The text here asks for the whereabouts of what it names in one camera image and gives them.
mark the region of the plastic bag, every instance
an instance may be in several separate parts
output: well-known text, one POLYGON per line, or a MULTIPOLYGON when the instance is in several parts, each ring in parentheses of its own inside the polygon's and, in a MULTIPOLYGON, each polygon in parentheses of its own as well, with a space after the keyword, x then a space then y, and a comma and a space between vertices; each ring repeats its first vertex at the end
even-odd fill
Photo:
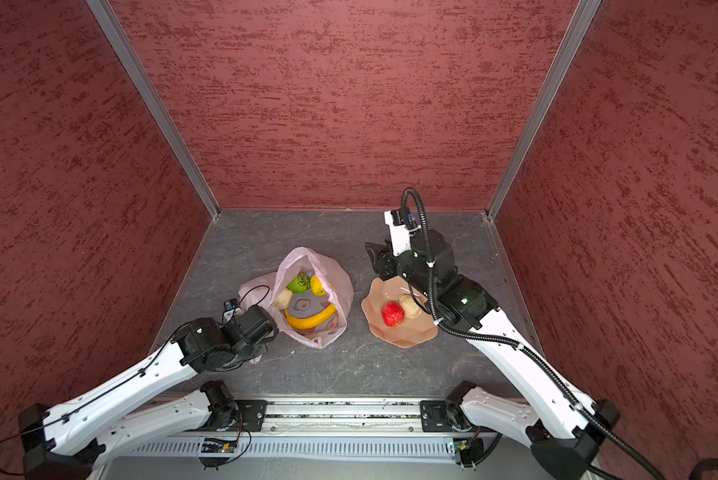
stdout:
POLYGON ((351 279, 340 264, 329 256, 317 254, 304 246, 298 246, 292 250, 282 260, 279 270, 275 274, 258 276, 242 285, 239 289, 239 298, 248 292, 249 295, 240 305, 242 309, 247 310, 260 301, 259 305, 271 314, 280 332, 315 349, 326 348, 345 331, 346 318, 348 312, 351 311, 351 302, 354 300, 354 287, 351 284, 351 279), (319 277, 327 293, 328 301, 334 303, 337 310, 337 314, 331 320, 305 332, 294 330, 287 323, 282 312, 273 307, 277 295, 287 288, 287 285, 301 272, 319 277), (266 285, 271 291, 266 292, 265 288, 252 290, 258 285, 266 285))

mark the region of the orange bowl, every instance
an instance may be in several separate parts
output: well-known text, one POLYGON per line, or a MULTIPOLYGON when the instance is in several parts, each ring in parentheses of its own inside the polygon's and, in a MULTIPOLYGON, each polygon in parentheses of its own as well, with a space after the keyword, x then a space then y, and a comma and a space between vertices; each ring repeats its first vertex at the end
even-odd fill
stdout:
MULTIPOLYGON (((433 324, 431 315, 422 312, 415 318, 405 318, 397 326, 388 326, 383 321, 381 309, 388 302, 399 302, 399 296, 403 293, 411 293, 407 282, 400 276, 395 276, 383 282, 376 278, 370 285, 370 293, 361 302, 361 309, 370 324, 370 331, 381 340, 385 340, 403 349, 410 348, 418 343, 433 339, 439 329, 433 324)), ((425 296, 416 290, 413 295, 422 305, 427 302, 425 296)))

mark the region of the red fruit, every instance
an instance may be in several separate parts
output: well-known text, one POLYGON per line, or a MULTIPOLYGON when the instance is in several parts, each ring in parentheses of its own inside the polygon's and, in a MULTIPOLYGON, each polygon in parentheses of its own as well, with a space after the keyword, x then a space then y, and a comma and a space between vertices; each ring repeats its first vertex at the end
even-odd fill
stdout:
POLYGON ((389 302, 381 309, 383 321, 388 326, 397 326, 404 321, 404 309, 396 302, 389 302))

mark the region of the textured red wall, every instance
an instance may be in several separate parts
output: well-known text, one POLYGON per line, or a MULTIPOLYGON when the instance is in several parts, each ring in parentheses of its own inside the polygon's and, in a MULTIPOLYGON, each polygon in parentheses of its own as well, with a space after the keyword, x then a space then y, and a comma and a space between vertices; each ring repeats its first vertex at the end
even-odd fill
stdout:
POLYGON ((112 0, 224 207, 489 203, 576 0, 112 0))
POLYGON ((85 2, 0 2, 0 438, 147 353, 208 222, 85 2))
POLYGON ((668 478, 718 456, 718 2, 603 2, 498 226, 546 354, 616 430, 668 478))

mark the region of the green fruit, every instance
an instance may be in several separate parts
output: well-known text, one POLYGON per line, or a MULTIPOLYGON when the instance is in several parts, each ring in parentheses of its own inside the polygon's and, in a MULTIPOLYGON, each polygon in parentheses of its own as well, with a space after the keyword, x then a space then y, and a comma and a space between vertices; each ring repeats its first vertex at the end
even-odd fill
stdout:
POLYGON ((297 276, 287 285, 287 289, 292 293, 304 293, 311 289, 311 281, 308 275, 297 274, 297 276))

